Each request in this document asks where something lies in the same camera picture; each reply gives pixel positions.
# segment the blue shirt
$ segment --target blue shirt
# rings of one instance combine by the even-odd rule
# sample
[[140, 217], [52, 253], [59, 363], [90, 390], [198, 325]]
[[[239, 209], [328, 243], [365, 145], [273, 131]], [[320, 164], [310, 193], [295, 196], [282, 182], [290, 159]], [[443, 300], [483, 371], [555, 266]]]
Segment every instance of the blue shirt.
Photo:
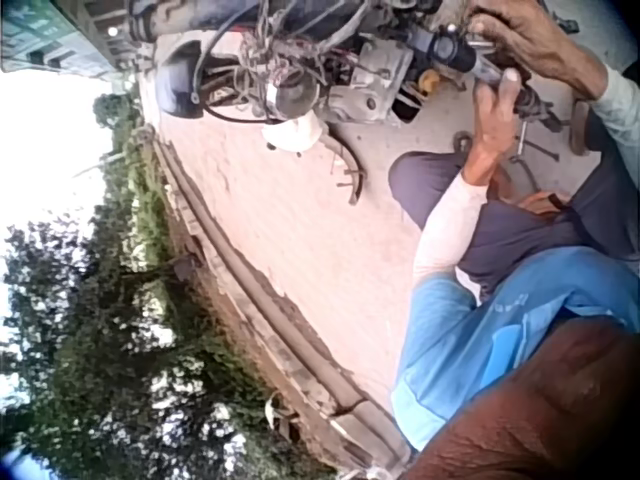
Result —
[[453, 274], [430, 277], [411, 299], [391, 395], [398, 426], [423, 450], [474, 395], [533, 355], [563, 307], [637, 333], [639, 296], [630, 269], [586, 247], [531, 257], [480, 307]]

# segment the dark trousers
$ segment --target dark trousers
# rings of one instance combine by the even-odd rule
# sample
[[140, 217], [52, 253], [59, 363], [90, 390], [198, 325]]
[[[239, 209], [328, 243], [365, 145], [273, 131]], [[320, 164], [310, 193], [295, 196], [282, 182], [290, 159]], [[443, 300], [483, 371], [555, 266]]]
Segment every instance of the dark trousers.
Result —
[[[604, 127], [592, 120], [590, 128], [602, 139], [602, 161], [573, 197], [570, 209], [550, 222], [500, 201], [490, 200], [482, 208], [459, 267], [480, 284], [483, 298], [524, 260], [551, 248], [590, 246], [620, 259], [637, 253], [638, 190], [615, 144], [602, 134]], [[463, 154], [412, 152], [392, 165], [393, 197], [421, 229], [465, 161]]]

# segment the concrete ground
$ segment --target concrete ground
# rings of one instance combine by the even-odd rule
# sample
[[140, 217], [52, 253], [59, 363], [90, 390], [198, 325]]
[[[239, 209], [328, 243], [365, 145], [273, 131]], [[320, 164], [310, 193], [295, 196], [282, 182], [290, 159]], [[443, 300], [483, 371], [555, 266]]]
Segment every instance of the concrete ground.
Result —
[[[623, 69], [637, 58], [635, 42], [601, 1], [583, 0], [579, 9], [578, 2], [568, 0], [549, 4], [561, 16], [576, 18], [583, 29], [576, 39], [613, 67]], [[159, 39], [158, 58], [199, 36]], [[227, 47], [235, 41], [226, 40]], [[559, 116], [568, 119], [569, 89], [540, 79], [536, 85], [545, 98], [555, 101]], [[332, 174], [333, 155], [323, 147], [316, 146], [301, 158], [271, 152], [260, 127], [161, 114], [153, 100], [152, 76], [142, 82], [141, 91], [145, 116], [165, 140], [173, 141], [230, 241], [299, 307], [354, 382], [390, 410], [419, 231], [391, 198], [387, 172], [402, 153], [449, 152], [455, 132], [472, 130], [470, 88], [460, 93], [443, 85], [408, 126], [341, 128], [368, 172], [355, 207], [347, 203], [348, 191], [336, 188], [344, 179], [338, 168]], [[599, 161], [595, 155], [571, 155], [566, 130], [553, 135], [533, 125], [528, 139], [561, 156], [555, 164], [535, 150], [525, 150], [543, 189], [572, 194]], [[509, 170], [524, 194], [527, 182], [517, 168]]]

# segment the motorcycle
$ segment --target motorcycle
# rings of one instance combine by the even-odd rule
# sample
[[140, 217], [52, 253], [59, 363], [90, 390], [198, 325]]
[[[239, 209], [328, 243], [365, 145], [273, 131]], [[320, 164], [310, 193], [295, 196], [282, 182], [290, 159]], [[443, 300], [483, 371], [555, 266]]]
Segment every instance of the motorcycle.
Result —
[[[313, 144], [322, 125], [412, 122], [432, 78], [472, 74], [497, 88], [504, 52], [467, 33], [465, 0], [132, 0], [129, 31], [215, 30], [188, 42], [158, 68], [160, 108], [182, 118], [208, 113], [238, 124], [303, 122]], [[225, 33], [242, 33], [234, 55], [212, 54]], [[525, 83], [516, 112], [559, 132], [552, 104]], [[249, 105], [254, 118], [220, 107]]]

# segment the white long sleeve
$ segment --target white long sleeve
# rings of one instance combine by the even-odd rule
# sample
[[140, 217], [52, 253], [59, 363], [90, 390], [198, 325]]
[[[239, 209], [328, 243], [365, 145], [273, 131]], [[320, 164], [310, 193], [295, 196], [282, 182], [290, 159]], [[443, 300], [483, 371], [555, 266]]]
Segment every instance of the white long sleeve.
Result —
[[609, 66], [607, 72], [607, 90], [591, 106], [618, 145], [631, 178], [640, 188], [640, 88]]
[[471, 244], [487, 190], [469, 185], [462, 174], [453, 180], [422, 231], [413, 263], [414, 286], [434, 273], [455, 270]]

